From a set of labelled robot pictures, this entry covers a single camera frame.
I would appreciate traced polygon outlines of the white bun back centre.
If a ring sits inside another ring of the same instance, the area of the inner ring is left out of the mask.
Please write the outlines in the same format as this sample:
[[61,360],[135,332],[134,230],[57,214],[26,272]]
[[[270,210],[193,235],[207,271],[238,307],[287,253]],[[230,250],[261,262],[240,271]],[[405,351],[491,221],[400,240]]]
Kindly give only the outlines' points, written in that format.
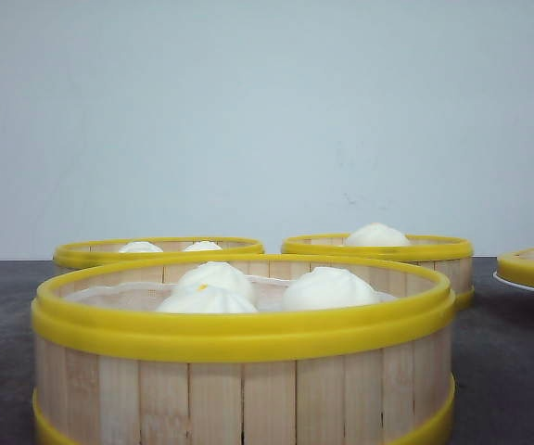
[[222,250],[223,248],[215,242],[209,240],[202,240],[194,242],[183,249],[183,252],[197,252],[197,251],[213,251]]

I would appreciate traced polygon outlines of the white bun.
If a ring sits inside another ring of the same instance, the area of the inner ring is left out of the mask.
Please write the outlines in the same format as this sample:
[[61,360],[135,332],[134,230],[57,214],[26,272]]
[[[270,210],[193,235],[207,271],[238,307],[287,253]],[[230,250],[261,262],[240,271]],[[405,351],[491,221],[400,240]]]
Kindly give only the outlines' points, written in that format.
[[215,242],[209,240],[202,240],[194,242],[183,249],[183,252],[197,252],[197,251],[213,251],[222,250],[223,248]]
[[176,289],[156,308],[157,312],[192,314],[256,313],[258,310],[242,294],[213,285]]
[[376,304],[377,292],[347,269],[316,267],[294,280],[284,292],[282,309],[312,311]]
[[249,278],[228,262],[209,261],[185,273],[174,288],[174,293],[202,285],[216,286],[232,291],[255,304],[257,297]]
[[118,249],[119,253],[161,253],[159,246],[148,241],[132,241]]
[[411,242],[407,236],[380,222],[371,222],[352,232],[345,240],[352,247],[406,247]]

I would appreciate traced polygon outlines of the white bun rear middle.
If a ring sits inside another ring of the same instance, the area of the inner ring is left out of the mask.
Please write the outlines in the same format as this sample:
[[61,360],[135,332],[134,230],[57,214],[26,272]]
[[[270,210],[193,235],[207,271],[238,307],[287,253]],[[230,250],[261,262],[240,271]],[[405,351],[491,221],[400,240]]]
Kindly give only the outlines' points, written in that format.
[[232,291],[255,304],[257,297],[249,278],[228,262],[209,261],[185,273],[174,288],[174,293],[202,285],[216,286]]

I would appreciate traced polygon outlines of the white bun front right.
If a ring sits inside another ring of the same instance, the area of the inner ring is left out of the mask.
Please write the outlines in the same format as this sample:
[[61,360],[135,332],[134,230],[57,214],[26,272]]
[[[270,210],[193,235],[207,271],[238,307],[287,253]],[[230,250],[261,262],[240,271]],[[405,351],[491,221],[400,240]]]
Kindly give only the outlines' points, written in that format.
[[377,292],[347,269],[316,267],[294,280],[284,292],[282,309],[312,311],[376,304]]

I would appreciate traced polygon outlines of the white bun front left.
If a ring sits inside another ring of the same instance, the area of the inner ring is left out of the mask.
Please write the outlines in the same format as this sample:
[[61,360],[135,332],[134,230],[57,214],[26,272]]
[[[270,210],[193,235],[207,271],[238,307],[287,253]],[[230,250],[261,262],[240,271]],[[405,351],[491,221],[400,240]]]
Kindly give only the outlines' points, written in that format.
[[176,289],[156,308],[157,312],[192,314],[256,313],[258,310],[242,294],[213,285]]

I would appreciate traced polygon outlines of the white bun back right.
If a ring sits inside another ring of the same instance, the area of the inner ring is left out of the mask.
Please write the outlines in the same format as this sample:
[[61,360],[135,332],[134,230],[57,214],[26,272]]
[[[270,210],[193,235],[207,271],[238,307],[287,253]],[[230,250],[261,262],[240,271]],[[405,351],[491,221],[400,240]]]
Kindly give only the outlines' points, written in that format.
[[406,247],[411,242],[407,236],[380,222],[371,222],[352,232],[345,240],[352,247]]

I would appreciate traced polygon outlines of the white bun back left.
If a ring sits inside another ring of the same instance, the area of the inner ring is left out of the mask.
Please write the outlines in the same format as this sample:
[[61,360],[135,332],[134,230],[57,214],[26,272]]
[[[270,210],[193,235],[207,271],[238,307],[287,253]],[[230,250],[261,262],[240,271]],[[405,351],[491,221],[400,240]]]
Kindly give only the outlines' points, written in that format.
[[148,241],[132,241],[118,249],[119,253],[161,253],[159,246]]

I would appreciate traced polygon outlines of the front bamboo steamer basket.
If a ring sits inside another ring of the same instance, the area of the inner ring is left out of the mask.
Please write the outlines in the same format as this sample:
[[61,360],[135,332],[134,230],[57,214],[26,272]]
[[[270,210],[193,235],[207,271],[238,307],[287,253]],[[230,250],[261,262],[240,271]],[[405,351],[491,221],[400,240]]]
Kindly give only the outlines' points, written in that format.
[[414,265],[231,255],[244,273],[355,273],[392,301],[328,311],[193,315],[92,307],[90,286],[169,284],[197,260],[66,273],[32,301],[41,444],[443,444],[451,434],[454,295]]

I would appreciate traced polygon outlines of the white plate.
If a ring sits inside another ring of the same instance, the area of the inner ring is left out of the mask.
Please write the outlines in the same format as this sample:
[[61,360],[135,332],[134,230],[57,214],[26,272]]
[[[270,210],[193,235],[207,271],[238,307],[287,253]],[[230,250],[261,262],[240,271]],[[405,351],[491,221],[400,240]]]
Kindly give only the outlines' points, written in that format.
[[516,282],[508,281],[508,280],[500,277],[497,272],[493,273],[493,278],[495,278],[497,281],[499,281],[500,283],[505,284],[507,286],[515,287],[515,288],[518,288],[518,289],[522,289],[522,290],[526,290],[526,291],[534,293],[534,286],[527,286],[527,285],[522,285],[522,284],[519,284],[519,283],[516,283]]

